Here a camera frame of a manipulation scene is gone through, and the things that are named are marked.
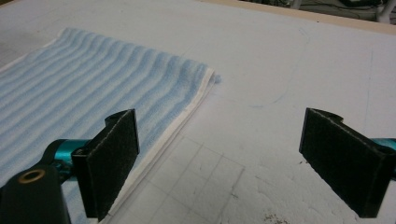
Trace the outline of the wooden table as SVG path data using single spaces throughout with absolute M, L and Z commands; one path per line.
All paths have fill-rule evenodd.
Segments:
M 332 15 L 301 11 L 297 9 L 254 4 L 239 0 L 198 0 L 198 1 L 227 6 L 227 7 L 239 7 L 248 10 L 273 13 L 282 16 L 315 21 L 316 23 L 329 23 L 333 25 L 360 29 L 360 30 L 365 30 L 380 34 L 396 35 L 396 25 L 392 25 L 392 24 L 386 24 L 386 23 L 380 23 L 374 21 L 355 20 L 350 18 L 343 18 Z

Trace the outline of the light blue striped towel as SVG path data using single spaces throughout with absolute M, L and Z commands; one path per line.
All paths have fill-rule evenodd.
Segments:
M 92 139 L 133 109 L 140 153 L 118 210 L 218 81 L 208 65 L 66 28 L 0 69 L 0 187 L 56 139 Z

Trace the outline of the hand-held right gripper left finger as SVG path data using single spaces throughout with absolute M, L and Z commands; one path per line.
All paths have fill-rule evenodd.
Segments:
M 86 216 L 98 221 L 106 217 L 139 154 L 133 109 L 107 117 L 105 124 L 71 154 Z

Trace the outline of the white foam mat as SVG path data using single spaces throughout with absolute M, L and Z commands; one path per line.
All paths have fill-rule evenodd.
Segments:
M 111 224 L 396 224 L 395 182 L 364 219 L 299 152 L 308 107 L 396 136 L 396 35 L 198 0 L 19 0 L 0 7 L 0 69 L 67 27 L 220 77 Z

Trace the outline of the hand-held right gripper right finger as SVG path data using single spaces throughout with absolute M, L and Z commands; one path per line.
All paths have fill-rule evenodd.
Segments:
M 359 217 L 378 215 L 396 181 L 396 138 L 368 138 L 333 113 L 308 108 L 299 152 Z

